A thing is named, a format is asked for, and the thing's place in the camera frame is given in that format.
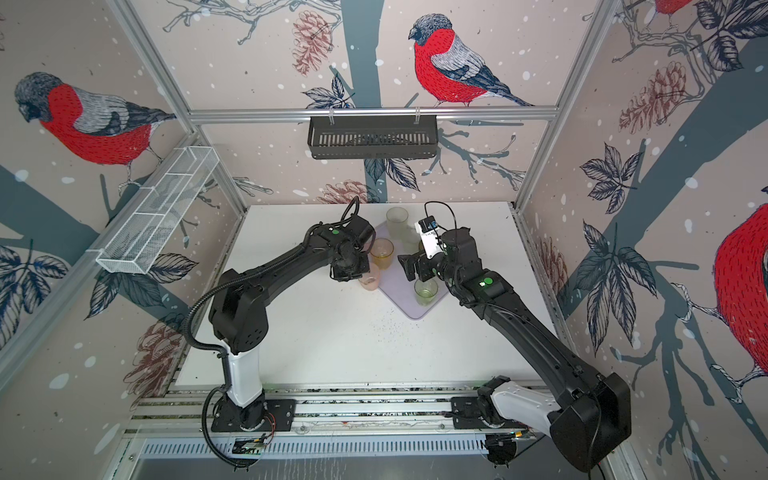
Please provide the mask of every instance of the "aluminum rail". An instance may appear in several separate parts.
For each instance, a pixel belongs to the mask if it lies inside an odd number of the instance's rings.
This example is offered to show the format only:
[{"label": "aluminum rail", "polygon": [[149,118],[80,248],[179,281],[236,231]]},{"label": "aluminum rail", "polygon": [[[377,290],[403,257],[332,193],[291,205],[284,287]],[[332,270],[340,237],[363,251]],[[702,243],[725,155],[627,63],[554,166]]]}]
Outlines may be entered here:
[{"label": "aluminum rail", "polygon": [[[434,108],[342,108],[333,109],[334,117],[361,117],[364,115],[437,115],[438,120],[517,121],[558,118],[559,109],[543,107],[434,107]],[[311,117],[328,117],[328,109],[273,109],[273,110],[192,110],[189,119],[195,125],[206,124],[272,124],[310,121]]]}]

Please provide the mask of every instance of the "gray bird wing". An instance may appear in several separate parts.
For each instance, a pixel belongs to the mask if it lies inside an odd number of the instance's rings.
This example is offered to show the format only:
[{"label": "gray bird wing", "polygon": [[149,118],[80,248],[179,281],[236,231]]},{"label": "gray bird wing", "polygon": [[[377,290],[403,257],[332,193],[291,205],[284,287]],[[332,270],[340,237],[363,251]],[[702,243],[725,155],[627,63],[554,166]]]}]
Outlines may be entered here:
[{"label": "gray bird wing", "polygon": [[451,80],[468,83],[467,80],[485,67],[485,60],[454,35],[451,48],[446,53],[433,55],[432,64]]},{"label": "gray bird wing", "polygon": [[118,135],[125,131],[130,115],[123,98],[72,88],[83,106],[83,113],[74,122],[75,130],[99,136]]}]

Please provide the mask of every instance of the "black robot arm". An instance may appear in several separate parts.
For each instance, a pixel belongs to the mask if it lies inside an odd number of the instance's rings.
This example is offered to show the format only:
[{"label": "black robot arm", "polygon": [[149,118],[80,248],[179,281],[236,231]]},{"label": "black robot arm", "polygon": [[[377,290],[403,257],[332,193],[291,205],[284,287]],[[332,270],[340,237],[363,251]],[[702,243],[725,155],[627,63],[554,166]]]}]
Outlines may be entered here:
[{"label": "black robot arm", "polygon": [[[422,237],[437,227],[432,217],[420,224]],[[590,471],[631,434],[627,384],[616,373],[602,376],[576,356],[531,313],[507,280],[484,269],[469,228],[444,232],[439,250],[431,258],[424,250],[399,256],[408,279],[444,280],[459,305],[496,328],[523,355],[560,407],[547,413],[552,440],[573,466]],[[508,380],[497,377],[478,391],[482,416],[489,424],[500,423],[504,417],[499,411],[508,411],[499,403],[509,397],[494,396],[494,390]]]}]

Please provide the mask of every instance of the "drinking glass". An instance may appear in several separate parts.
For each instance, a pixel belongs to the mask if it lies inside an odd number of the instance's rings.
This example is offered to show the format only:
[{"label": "drinking glass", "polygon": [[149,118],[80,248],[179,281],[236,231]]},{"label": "drinking glass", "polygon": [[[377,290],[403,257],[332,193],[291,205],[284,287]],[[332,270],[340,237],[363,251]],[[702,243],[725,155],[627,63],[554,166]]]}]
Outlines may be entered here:
[{"label": "drinking glass", "polygon": [[402,207],[392,207],[386,211],[386,229],[392,238],[402,239],[408,226],[408,211]]},{"label": "drinking glass", "polygon": [[395,257],[395,246],[386,238],[377,238],[371,247],[371,257],[373,262],[381,269],[386,270],[392,265],[392,258]]},{"label": "drinking glass", "polygon": [[425,282],[416,279],[413,289],[416,292],[416,302],[418,302],[419,305],[427,306],[432,303],[437,295],[437,281],[434,278]]},{"label": "drinking glass", "polygon": [[381,280],[381,277],[382,271],[379,270],[375,263],[371,262],[370,271],[368,273],[364,273],[359,278],[359,282],[360,285],[362,285],[362,288],[372,292],[373,290],[379,288],[379,280]]}]

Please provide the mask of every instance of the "tabletop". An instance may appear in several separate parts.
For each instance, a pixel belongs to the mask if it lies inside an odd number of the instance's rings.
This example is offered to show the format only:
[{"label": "tabletop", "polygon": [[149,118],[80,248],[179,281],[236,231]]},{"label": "tabletop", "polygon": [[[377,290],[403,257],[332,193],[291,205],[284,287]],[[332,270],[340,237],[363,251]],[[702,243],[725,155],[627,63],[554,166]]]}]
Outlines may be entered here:
[{"label": "tabletop", "polygon": [[[398,204],[409,222],[425,217],[423,204]],[[362,204],[374,227],[392,204]],[[504,202],[451,204],[460,227],[469,227],[483,267],[501,274],[531,312],[554,332],[531,262]],[[344,205],[265,205],[249,209],[225,270],[243,272],[296,246],[306,229],[338,221]],[[442,225],[447,208],[430,204]],[[394,262],[390,268],[400,268]],[[270,329],[260,344],[260,375],[267,388],[434,386],[483,383],[505,375],[538,381],[538,374],[496,329],[448,295],[419,320],[403,314],[383,293],[359,282],[337,283],[320,268],[282,292],[266,309]],[[196,335],[215,337],[207,313]],[[215,353],[191,349],[176,388],[223,382]]]}]

